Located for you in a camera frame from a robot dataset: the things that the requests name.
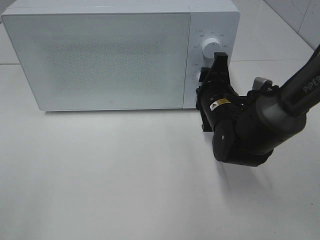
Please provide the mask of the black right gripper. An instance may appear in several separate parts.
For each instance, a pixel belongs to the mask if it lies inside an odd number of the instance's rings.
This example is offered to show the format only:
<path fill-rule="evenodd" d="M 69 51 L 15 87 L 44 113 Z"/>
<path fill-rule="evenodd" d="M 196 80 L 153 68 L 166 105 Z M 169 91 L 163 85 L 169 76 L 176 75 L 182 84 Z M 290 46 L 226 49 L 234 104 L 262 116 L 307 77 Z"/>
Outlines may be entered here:
<path fill-rule="evenodd" d="M 231 86 L 225 52 L 215 52 L 212 67 L 202 67 L 200 72 L 202 84 L 196 89 L 196 109 L 200 111 L 202 130 L 215 132 L 221 121 L 235 122 L 248 101 Z"/>

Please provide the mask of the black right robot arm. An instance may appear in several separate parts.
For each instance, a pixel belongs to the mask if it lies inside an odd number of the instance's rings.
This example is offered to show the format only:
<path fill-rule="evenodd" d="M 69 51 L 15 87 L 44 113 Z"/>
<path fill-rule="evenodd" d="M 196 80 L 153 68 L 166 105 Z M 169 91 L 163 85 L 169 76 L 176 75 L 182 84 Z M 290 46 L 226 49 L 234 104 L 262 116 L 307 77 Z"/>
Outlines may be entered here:
<path fill-rule="evenodd" d="M 215 159 L 222 163 L 257 167 L 274 149 L 301 132 L 307 112 L 320 101 L 320 51 L 282 86 L 257 77 L 240 96 L 233 89 L 228 55 L 216 52 L 211 67 L 200 71 L 196 108 L 202 130 L 211 132 Z"/>

